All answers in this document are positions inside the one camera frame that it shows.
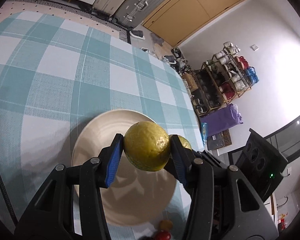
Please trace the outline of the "cream round plate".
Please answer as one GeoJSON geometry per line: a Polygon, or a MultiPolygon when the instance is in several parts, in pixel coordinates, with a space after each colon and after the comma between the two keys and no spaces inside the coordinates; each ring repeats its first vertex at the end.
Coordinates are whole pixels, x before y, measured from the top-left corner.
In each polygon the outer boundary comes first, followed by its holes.
{"type": "MultiPolygon", "coordinates": [[[[146,115],[127,109],[107,111],[93,118],[78,136],[71,164],[78,166],[110,146],[115,135],[124,135],[133,124],[150,121],[146,115]]],[[[107,223],[135,226],[163,218],[173,197],[176,179],[165,170],[141,171],[122,155],[111,186],[101,189],[107,223]]]]}

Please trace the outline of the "teal checked tablecloth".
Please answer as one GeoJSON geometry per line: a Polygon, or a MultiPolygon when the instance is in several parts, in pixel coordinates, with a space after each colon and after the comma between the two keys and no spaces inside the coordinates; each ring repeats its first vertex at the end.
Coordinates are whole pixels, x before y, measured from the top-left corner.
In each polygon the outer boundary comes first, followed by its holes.
{"type": "Polygon", "coordinates": [[[87,123],[113,109],[140,112],[204,148],[186,87],[168,64],[48,14],[0,23],[0,175],[17,217],[57,164],[70,165],[87,123]]]}

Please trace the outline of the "wooden shoe rack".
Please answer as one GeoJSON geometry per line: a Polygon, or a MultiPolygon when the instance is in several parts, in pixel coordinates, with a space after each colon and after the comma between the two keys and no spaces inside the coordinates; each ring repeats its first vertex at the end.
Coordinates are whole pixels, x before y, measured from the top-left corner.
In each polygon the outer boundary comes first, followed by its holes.
{"type": "Polygon", "coordinates": [[[220,52],[191,72],[196,83],[192,104],[200,117],[230,105],[258,83],[255,68],[240,51],[235,44],[225,42],[220,52]]]}

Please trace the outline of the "purple bag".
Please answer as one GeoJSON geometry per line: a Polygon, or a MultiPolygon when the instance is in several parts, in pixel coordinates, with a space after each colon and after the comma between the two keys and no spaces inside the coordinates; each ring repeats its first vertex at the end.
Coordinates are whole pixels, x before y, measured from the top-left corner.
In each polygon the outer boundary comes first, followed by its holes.
{"type": "Polygon", "coordinates": [[[207,125],[207,136],[213,136],[236,125],[243,124],[242,116],[237,105],[230,103],[200,119],[201,123],[207,125]]]}

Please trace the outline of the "green yellow citrus fruit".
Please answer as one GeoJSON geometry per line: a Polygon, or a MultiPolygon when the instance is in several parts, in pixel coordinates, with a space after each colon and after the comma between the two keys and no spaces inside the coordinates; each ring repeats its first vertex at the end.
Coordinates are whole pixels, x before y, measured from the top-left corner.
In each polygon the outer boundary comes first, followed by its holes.
{"type": "MultiPolygon", "coordinates": [[[[176,135],[176,134],[170,134],[170,135],[169,135],[169,139],[171,139],[171,137],[172,137],[173,135],[176,135]]],[[[192,149],[191,144],[190,144],[190,142],[189,142],[187,139],[185,139],[185,138],[182,137],[181,135],[177,135],[177,136],[178,136],[178,138],[179,138],[179,140],[180,140],[180,142],[181,142],[183,148],[187,148],[187,149],[189,149],[189,150],[192,149]]]]}

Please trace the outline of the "wooden door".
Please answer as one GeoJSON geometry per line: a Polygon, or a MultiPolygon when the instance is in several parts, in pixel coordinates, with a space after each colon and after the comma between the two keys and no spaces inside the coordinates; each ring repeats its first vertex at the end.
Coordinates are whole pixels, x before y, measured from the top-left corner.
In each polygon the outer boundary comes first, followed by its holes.
{"type": "Polygon", "coordinates": [[[165,0],[143,26],[176,47],[202,27],[245,0],[165,0]]]}

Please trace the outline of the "yellow lemon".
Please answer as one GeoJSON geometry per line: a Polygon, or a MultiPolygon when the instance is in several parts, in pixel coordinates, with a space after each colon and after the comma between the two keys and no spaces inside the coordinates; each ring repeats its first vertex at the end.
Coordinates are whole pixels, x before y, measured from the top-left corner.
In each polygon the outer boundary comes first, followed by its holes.
{"type": "Polygon", "coordinates": [[[157,172],[165,167],[170,158],[170,139],[158,124],[150,121],[137,122],[125,133],[124,152],[136,168],[157,172]]]}

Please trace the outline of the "silver suitcase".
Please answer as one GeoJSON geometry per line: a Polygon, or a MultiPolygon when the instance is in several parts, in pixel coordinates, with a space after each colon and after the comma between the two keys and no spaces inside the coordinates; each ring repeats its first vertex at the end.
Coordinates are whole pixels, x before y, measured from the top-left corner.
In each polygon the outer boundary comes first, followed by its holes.
{"type": "Polygon", "coordinates": [[[126,29],[137,27],[164,0],[125,0],[113,15],[113,23],[126,29]]]}

